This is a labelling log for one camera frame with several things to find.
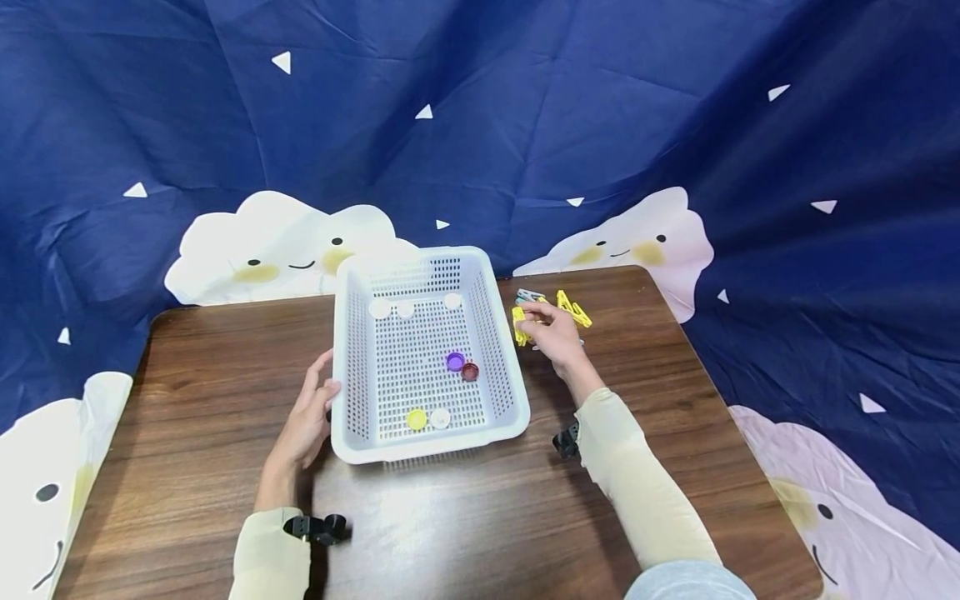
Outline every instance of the basket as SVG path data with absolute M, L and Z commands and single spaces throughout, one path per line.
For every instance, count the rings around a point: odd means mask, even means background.
M 451 294 L 460 297 L 454 308 Z M 383 318 L 371 310 L 375 300 Z M 333 451 L 356 465 L 520 435 L 530 404 L 513 345 L 482 250 L 427 248 L 403 262 L 347 259 L 337 272 L 334 309 L 333 376 L 343 391 L 333 405 Z M 479 367 L 476 381 L 448 369 L 451 352 Z M 425 426 L 411 426 L 412 411 L 429 417 Z

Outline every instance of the wooden table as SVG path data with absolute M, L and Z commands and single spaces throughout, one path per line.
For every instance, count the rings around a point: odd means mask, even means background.
M 565 289 L 589 312 L 588 353 L 724 563 L 759 598 L 818 596 L 819 571 L 646 272 L 505 280 L 505 306 L 517 287 Z M 332 297 L 156 319 L 58 598 L 226 598 L 260 467 L 332 322 Z M 348 516 L 353 538 L 314 553 L 315 597 L 622 597 L 639 567 L 615 514 L 550 443 L 573 422 L 569 395 L 539 352 L 519 357 L 532 418 L 515 440 L 362 467 L 324 454 L 313 511 Z

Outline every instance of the black device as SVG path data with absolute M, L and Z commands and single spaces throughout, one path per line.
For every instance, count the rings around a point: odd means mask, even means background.
M 343 515 L 327 515 L 320 519 L 315 516 L 295 516 L 283 524 L 283 531 L 294 538 L 319 542 L 332 546 L 346 540 L 347 519 Z
M 553 437 L 553 447 L 557 448 L 560 458 L 568 459 L 580 453 L 580 446 L 577 445 L 577 434 L 580 432 L 580 423 L 574 422 Z

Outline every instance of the hand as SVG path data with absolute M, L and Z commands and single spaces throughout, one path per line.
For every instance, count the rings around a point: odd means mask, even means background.
M 327 379 L 322 387 L 318 387 L 320 371 L 332 356 L 333 350 L 327 350 L 307 369 L 300 396 L 283 425 L 267 459 L 268 464 L 299 470 L 309 467 L 320 453 L 330 435 L 330 421 L 326 414 L 333 398 L 340 393 L 340 382 L 333 379 Z
M 587 359 L 573 317 L 548 302 L 523 302 L 526 321 L 517 324 L 520 331 L 534 339 L 540 351 L 553 361 L 560 377 L 569 367 Z
M 548 302 L 523 302 L 520 308 L 526 321 L 516 325 L 553 361 L 553 370 L 566 382 L 578 407 L 590 394 L 605 387 L 580 345 L 573 317 Z

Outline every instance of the yellow cheek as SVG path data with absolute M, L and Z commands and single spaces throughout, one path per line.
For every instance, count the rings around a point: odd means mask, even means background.
M 603 256 L 603 251 L 597 248 L 596 246 L 580 252 L 573 257 L 573 260 L 570 261 L 571 265 L 588 265 L 591 262 L 596 262 L 600 260 Z
M 786 479 L 771 479 L 770 486 L 780 498 L 780 504 L 794 527 L 810 531 L 817 526 L 817 509 L 806 490 Z
M 643 242 L 630 249 L 630 254 L 644 267 L 658 267 L 666 262 L 657 242 Z
M 244 267 L 233 274 L 237 283 L 266 283 L 280 276 L 280 268 L 276 265 L 256 265 Z
M 77 471 L 77 479 L 73 484 L 73 501 L 70 505 L 70 529 L 77 527 L 80 515 L 84 513 L 84 505 L 90 497 L 93 488 L 93 465 L 85 463 Z
M 324 257 L 320 260 L 320 263 L 324 266 L 324 271 L 327 275 L 336 276 L 337 269 L 340 268 L 340 263 L 344 262 L 348 258 L 353 256 L 353 252 L 343 249 L 343 248 L 334 248 L 333 250 L 326 251 Z

